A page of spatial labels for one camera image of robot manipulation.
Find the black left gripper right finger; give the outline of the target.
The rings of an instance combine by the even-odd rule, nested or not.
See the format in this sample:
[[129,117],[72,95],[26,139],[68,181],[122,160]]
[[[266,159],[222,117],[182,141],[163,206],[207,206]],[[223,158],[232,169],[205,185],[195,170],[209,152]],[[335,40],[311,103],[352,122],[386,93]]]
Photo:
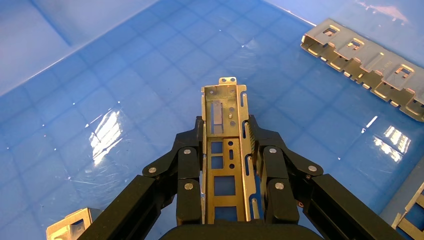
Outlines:
[[400,240],[402,236],[323,168],[248,118],[269,236],[281,240]]

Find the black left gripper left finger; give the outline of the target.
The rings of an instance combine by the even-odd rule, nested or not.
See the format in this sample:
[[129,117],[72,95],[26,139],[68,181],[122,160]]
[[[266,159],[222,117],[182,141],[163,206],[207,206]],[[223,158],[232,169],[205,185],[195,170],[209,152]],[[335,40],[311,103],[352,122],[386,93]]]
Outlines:
[[177,198],[177,226],[163,240],[191,240],[202,223],[200,165],[204,121],[178,133],[169,152],[147,165],[99,217],[81,240],[144,240],[161,214]]

